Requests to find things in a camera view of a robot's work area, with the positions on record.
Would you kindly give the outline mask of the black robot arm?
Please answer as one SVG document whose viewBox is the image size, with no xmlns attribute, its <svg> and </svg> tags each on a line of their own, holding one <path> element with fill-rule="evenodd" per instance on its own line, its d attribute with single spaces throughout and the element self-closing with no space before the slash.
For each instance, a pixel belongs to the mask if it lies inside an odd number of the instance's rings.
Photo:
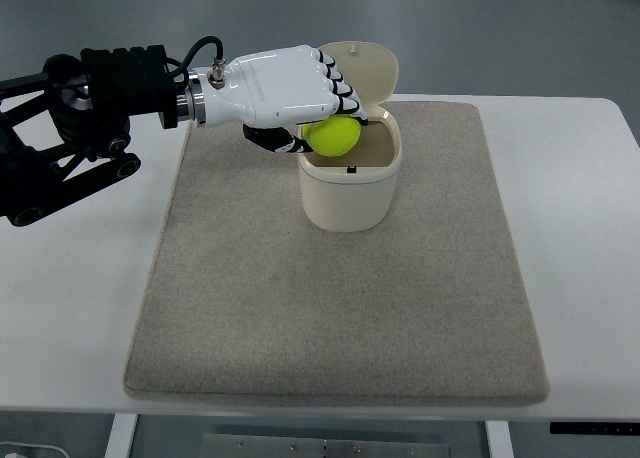
<svg viewBox="0 0 640 458">
<path fill-rule="evenodd" d="M 178 124 L 178 98 L 188 66 L 161 45 L 84 49 L 79 57 L 56 55 L 41 72 L 1 83 L 3 99 L 26 102 L 1 114 L 1 214 L 16 226 L 39 221 L 138 171 L 126 148 L 130 119 L 156 113 L 165 128 Z M 36 149 L 18 125 L 48 113 L 61 139 Z"/>
</svg>

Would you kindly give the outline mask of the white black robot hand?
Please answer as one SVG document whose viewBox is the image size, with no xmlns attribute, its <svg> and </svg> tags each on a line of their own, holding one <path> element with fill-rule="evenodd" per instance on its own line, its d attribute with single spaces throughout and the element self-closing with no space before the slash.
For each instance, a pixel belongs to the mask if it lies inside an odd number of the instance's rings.
<svg viewBox="0 0 640 458">
<path fill-rule="evenodd" d="M 179 95 L 181 120 L 212 128 L 240 122 L 246 139 L 275 153 L 317 150 L 292 134 L 294 125 L 348 116 L 366 126 L 368 116 L 336 60 L 308 45 L 254 53 L 188 73 Z"/>
</svg>

